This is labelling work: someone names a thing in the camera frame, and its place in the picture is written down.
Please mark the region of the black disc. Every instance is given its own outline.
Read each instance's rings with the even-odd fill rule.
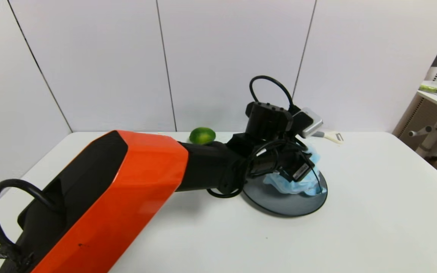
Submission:
[[[321,172],[318,178],[321,187],[328,189]],[[263,180],[264,176],[248,179],[244,185],[244,193],[261,208],[279,216],[295,217],[313,213],[323,206],[328,195],[327,190],[315,196],[304,193],[284,194],[278,192],[274,186],[264,184]]]

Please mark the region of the green lime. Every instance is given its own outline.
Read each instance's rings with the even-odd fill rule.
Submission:
[[[214,130],[207,127],[198,127],[190,133],[190,141],[193,144],[206,144],[215,140]]]

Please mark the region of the black robot arm segment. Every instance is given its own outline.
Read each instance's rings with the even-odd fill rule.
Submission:
[[[289,109],[259,102],[252,88],[257,79],[278,85],[288,97]],[[244,133],[234,134],[226,144],[181,143],[189,152],[189,161],[177,191],[207,189],[216,197],[233,197],[241,192],[247,178],[277,173],[290,182],[301,181],[314,168],[311,154],[296,135],[312,135],[321,126],[321,118],[309,109],[299,109],[286,88],[268,76],[253,78],[249,87],[255,102],[246,107]]]

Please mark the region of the black cable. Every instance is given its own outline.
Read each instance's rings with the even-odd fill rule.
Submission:
[[[47,208],[51,209],[55,212],[63,212],[64,209],[62,207],[57,206],[52,202],[52,200],[48,199],[48,197],[35,185],[30,184],[24,180],[20,179],[7,179],[0,182],[0,193],[5,188],[19,188],[20,190],[24,190],[31,194],[36,200],[42,202]],[[14,251],[18,251],[19,247],[11,242],[9,238],[5,235],[5,232],[2,230],[0,225],[0,244],[8,247]]]
[[[256,102],[258,102],[259,100],[257,100],[257,97],[255,96],[255,93],[254,93],[254,89],[253,89],[253,87],[252,87],[252,84],[253,84],[253,82],[254,82],[255,80],[258,80],[258,79],[268,80],[268,81],[270,81],[270,82],[276,84],[277,86],[279,86],[279,88],[281,88],[281,90],[283,90],[283,92],[286,94],[286,97],[288,97],[289,107],[292,107],[292,106],[294,105],[294,103],[293,103],[293,98],[291,98],[291,95],[289,94],[289,91],[284,87],[284,85],[283,85],[282,83],[280,83],[279,81],[277,81],[276,79],[271,78],[271,77],[269,77],[269,76],[255,76],[254,78],[252,78],[252,79],[250,80],[250,83],[249,83],[250,94],[252,95],[252,97],[254,98],[254,100],[255,100]]]

